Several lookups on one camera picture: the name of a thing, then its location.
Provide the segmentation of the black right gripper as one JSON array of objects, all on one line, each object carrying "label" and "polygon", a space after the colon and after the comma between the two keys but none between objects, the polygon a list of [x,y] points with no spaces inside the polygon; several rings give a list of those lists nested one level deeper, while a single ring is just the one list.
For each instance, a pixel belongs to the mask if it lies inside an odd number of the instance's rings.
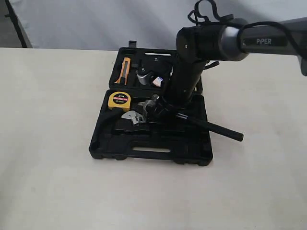
[{"label": "black right gripper", "polygon": [[173,115],[177,108],[187,105],[206,64],[207,60],[205,59],[189,62],[189,60],[177,56],[172,75],[163,92],[163,100],[157,100],[154,103],[151,116],[163,119]]}]

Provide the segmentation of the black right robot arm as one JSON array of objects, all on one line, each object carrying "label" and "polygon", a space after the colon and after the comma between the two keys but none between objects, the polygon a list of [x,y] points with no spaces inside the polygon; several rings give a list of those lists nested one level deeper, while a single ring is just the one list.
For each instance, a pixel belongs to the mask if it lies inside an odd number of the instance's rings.
[{"label": "black right robot arm", "polygon": [[291,55],[307,74],[307,19],[243,24],[203,23],[182,28],[176,37],[177,59],[162,94],[148,105],[148,114],[164,117],[185,106],[208,61],[241,61],[250,53]]}]

